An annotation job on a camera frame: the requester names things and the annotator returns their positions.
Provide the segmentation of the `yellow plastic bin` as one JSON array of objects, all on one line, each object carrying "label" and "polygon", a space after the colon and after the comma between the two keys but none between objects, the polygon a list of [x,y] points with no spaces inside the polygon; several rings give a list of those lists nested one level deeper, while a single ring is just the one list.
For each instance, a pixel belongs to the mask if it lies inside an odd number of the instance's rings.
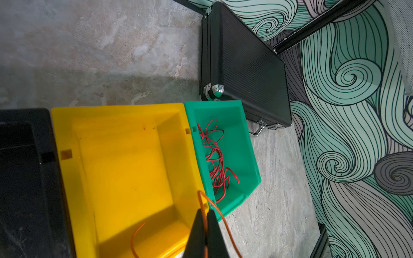
[{"label": "yellow plastic bin", "polygon": [[78,258],[173,258],[203,190],[182,103],[51,111]]}]

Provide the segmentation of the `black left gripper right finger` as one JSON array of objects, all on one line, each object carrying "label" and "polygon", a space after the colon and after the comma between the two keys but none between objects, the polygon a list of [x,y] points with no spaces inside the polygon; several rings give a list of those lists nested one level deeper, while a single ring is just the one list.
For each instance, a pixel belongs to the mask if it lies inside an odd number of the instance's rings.
[{"label": "black left gripper right finger", "polygon": [[229,258],[228,250],[224,242],[214,210],[209,210],[206,215],[206,257]]}]

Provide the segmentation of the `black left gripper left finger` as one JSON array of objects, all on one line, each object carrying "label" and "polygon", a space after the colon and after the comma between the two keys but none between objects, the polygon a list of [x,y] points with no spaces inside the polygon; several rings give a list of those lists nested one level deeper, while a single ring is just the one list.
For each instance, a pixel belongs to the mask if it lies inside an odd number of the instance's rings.
[{"label": "black left gripper left finger", "polygon": [[206,236],[202,211],[196,213],[183,258],[205,258]]}]

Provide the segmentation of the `black ribbed carrying case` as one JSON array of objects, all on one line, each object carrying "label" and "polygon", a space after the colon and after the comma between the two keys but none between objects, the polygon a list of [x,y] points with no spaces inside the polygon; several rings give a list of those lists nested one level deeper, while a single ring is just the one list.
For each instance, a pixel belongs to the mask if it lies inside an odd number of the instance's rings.
[{"label": "black ribbed carrying case", "polygon": [[292,125],[285,64],[221,1],[201,21],[200,98],[240,100],[261,128]]}]

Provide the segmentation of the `black plastic bin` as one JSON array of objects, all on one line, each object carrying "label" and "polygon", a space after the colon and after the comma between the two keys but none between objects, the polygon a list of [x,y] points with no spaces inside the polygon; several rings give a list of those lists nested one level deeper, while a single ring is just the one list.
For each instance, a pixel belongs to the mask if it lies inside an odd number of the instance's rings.
[{"label": "black plastic bin", "polygon": [[1,257],[76,256],[47,109],[1,111]]}]

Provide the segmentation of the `black corner frame post right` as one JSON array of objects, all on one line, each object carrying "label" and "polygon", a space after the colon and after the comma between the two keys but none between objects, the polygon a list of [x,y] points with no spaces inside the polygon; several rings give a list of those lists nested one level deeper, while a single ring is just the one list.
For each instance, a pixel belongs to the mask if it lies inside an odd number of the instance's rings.
[{"label": "black corner frame post right", "polygon": [[273,47],[273,51],[276,54],[280,54],[301,41],[305,40],[307,37],[311,36],[318,30],[322,29],[324,26],[330,24],[337,18],[341,17],[342,15],[346,14],[347,12],[352,11],[353,9],[357,8],[358,6],[364,4],[366,1],[364,0],[343,0],[336,3],[332,8],[328,11],[323,13],[322,15],[318,16],[317,18],[313,19],[309,22],[306,26],[302,27],[301,29],[297,30],[289,37],[285,38],[283,41],[279,42],[277,45]]}]

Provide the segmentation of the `green plastic bin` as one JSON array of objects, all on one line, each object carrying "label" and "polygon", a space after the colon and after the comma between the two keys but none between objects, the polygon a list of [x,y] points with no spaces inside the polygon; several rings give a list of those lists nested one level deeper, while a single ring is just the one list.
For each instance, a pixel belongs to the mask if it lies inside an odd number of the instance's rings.
[{"label": "green plastic bin", "polygon": [[185,103],[205,194],[229,215],[261,183],[241,101]]}]

